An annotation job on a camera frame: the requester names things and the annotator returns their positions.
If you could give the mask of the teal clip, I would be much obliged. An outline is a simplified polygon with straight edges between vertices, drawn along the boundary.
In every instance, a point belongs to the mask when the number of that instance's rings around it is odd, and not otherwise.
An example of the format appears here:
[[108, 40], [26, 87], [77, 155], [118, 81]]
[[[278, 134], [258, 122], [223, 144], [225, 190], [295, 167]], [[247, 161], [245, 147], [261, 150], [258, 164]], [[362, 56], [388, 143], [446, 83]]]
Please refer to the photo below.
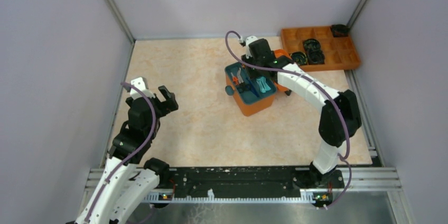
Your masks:
[[259, 78], [259, 82], [260, 82], [260, 90], [262, 93], [266, 93], [268, 91], [271, 90], [271, 87], [267, 84], [266, 82], [266, 78], [265, 77], [260, 77]]
[[259, 90], [261, 93], [265, 93], [266, 92], [266, 88], [265, 88], [265, 78], [264, 77], [259, 77], [256, 79], [256, 82], [258, 84]]

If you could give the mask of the blue tweezers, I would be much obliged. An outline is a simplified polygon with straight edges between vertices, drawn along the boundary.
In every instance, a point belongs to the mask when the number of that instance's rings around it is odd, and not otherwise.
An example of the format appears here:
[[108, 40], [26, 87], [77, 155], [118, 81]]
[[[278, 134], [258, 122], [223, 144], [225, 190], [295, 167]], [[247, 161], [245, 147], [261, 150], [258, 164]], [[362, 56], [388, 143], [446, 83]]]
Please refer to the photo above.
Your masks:
[[250, 90], [257, 98], [260, 97], [259, 93], [257, 92], [257, 89], [253, 85], [252, 81], [246, 77], [245, 83], [247, 85], [248, 90]]

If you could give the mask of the orange small scissors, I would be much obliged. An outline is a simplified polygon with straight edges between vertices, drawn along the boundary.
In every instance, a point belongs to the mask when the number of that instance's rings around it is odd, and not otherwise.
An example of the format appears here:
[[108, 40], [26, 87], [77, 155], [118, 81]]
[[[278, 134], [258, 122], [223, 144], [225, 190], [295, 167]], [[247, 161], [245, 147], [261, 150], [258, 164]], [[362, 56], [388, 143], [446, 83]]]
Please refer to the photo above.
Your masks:
[[232, 79], [232, 82], [234, 83], [234, 85], [236, 85], [236, 86], [238, 86], [244, 82], [242, 79], [242, 76], [240, 74], [234, 75], [233, 73], [231, 73], [231, 79]]

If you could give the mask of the teal divided tray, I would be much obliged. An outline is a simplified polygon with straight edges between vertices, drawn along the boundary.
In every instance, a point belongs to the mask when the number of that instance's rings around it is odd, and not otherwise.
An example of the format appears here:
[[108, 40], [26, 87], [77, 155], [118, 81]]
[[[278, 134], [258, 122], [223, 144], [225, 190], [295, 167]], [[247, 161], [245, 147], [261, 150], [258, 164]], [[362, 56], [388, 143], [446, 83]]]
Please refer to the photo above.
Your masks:
[[248, 73], [238, 62], [226, 66], [225, 75], [226, 79], [230, 80], [225, 87], [226, 94], [240, 97], [245, 105], [252, 105], [277, 92], [277, 88], [271, 80], [258, 73]]

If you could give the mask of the black handled scissors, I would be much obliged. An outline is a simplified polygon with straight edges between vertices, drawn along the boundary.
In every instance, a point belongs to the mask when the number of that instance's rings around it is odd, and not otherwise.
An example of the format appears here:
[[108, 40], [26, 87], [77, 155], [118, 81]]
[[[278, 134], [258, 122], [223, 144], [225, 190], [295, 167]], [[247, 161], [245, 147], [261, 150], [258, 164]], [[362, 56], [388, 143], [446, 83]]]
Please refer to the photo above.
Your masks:
[[252, 82], [249, 79], [243, 79], [241, 72], [242, 72], [242, 68], [239, 68], [237, 71], [237, 79], [238, 79], [237, 90], [238, 90], [238, 92], [241, 94], [245, 91], [250, 91], [255, 95], [257, 92], [256, 92], [256, 89], [253, 86]]

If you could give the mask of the orange medicine box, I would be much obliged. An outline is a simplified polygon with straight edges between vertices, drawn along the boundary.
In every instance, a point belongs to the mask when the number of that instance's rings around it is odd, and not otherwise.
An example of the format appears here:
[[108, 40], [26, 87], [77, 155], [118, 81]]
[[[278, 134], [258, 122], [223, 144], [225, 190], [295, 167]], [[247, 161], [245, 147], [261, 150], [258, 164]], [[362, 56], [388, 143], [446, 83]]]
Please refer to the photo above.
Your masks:
[[291, 94], [292, 91], [289, 90], [288, 88], [282, 87], [282, 86], [278, 85], [274, 81], [272, 81], [272, 82], [276, 86], [277, 92], [275, 94], [273, 94], [271, 97], [267, 97], [267, 98], [265, 98], [265, 99], [263, 99], [261, 101], [258, 101], [258, 102], [254, 103], [252, 105], [245, 105], [245, 104], [243, 104], [243, 102], [242, 102], [240, 97], [233, 97], [233, 99], [235, 100], [237, 106], [239, 107], [239, 109], [241, 110], [243, 115], [251, 116], [251, 115], [253, 115], [253, 114], [255, 114], [255, 113], [259, 112], [259, 111], [262, 111], [262, 110], [270, 107], [272, 105], [272, 103], [273, 103], [273, 101], [275, 99], [275, 95], [277, 93], [283, 92], [283, 93], [285, 93], [288, 96]]

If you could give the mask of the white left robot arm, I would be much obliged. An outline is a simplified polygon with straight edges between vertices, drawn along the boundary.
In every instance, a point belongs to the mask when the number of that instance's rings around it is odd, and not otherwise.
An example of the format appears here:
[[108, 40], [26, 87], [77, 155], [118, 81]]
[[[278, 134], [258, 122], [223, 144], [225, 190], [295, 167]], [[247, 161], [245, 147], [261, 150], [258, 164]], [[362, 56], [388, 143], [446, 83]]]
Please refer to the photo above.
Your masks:
[[157, 158], [134, 172], [157, 136], [160, 119], [178, 110], [175, 94], [159, 86], [164, 101], [159, 100], [144, 77], [121, 86], [129, 93], [128, 119], [113, 139], [101, 178], [74, 223], [126, 223], [153, 189], [170, 181], [169, 164]]

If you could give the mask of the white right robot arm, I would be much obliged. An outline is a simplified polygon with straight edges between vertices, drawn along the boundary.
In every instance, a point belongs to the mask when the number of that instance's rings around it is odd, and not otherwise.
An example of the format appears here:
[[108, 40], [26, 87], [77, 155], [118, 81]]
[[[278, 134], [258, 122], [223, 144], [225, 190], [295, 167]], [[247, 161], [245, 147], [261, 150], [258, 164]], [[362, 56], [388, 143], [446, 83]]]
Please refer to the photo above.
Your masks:
[[318, 132], [322, 141], [306, 180], [309, 183], [325, 180], [334, 171], [339, 157], [347, 155], [348, 141], [361, 127], [355, 93], [321, 83], [303, 71], [287, 52], [273, 51], [266, 39], [249, 36], [239, 38], [239, 43], [246, 49], [241, 58], [249, 66], [249, 72], [298, 94], [320, 113]]

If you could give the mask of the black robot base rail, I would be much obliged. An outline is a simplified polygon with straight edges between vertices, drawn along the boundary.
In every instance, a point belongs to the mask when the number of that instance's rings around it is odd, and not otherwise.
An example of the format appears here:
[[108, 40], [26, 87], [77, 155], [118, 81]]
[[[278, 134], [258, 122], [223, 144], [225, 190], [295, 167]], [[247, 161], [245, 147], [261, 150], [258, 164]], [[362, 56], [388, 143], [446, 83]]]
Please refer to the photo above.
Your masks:
[[169, 203], [310, 203], [324, 208], [344, 190], [342, 172], [325, 175], [308, 166], [172, 167], [144, 198], [157, 208]]

